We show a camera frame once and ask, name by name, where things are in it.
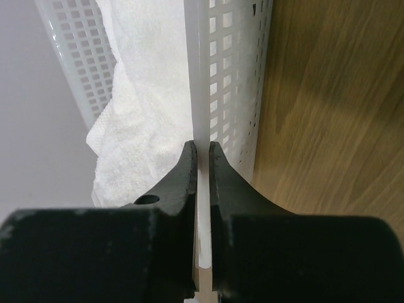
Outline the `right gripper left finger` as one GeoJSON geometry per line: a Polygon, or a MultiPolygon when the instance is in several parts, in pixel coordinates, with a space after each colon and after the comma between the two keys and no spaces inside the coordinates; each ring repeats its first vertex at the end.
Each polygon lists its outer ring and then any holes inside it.
{"type": "Polygon", "coordinates": [[[21,209],[1,225],[2,302],[183,302],[194,297],[198,160],[120,208],[21,209]]]}

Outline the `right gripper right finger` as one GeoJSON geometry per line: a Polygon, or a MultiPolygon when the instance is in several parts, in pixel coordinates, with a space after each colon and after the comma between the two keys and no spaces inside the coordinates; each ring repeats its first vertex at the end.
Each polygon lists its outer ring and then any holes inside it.
{"type": "Polygon", "coordinates": [[[209,149],[213,289],[220,302],[402,302],[403,253],[375,217],[296,215],[209,149]]]}

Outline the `white towel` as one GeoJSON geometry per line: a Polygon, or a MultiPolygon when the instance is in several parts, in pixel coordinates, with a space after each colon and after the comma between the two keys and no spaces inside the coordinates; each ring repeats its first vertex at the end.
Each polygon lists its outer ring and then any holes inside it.
{"type": "Polygon", "coordinates": [[[136,201],[193,138],[182,1],[99,1],[117,61],[112,98],[86,137],[97,155],[92,199],[136,201]]]}

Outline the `white perforated plastic basket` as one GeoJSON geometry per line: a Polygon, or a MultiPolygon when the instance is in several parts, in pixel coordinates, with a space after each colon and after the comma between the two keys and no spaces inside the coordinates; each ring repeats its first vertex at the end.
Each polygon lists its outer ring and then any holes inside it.
{"type": "MultiPolygon", "coordinates": [[[[99,1],[37,1],[90,131],[112,98],[116,59],[99,1]]],[[[193,138],[198,151],[196,269],[212,269],[208,149],[221,144],[246,180],[253,176],[271,1],[182,1],[193,138]]]]}

